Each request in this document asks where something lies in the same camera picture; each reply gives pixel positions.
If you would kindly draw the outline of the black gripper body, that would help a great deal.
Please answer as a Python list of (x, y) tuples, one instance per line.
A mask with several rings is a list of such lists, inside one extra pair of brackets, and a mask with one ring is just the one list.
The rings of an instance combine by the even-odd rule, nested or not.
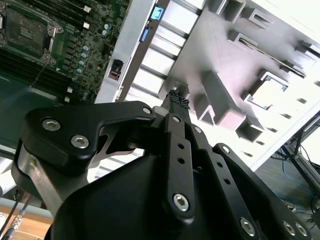
[(233, 220), (183, 156), (145, 156), (77, 190), (48, 240), (238, 240)]

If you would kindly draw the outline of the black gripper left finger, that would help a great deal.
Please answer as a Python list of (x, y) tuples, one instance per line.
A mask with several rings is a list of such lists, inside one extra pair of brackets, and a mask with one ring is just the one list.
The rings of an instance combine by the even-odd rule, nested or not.
[(154, 108), (126, 101), (30, 111), (14, 160), (22, 183), (55, 217), (73, 193), (139, 158), (186, 157), (192, 165), (178, 96), (171, 90)]

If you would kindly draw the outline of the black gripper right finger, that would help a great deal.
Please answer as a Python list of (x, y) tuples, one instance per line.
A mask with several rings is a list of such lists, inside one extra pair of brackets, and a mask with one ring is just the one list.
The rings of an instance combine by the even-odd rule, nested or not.
[(225, 144), (210, 146), (191, 123), (189, 100), (177, 96), (192, 162), (201, 169), (200, 193), (209, 221), (222, 240), (311, 240), (311, 231)]

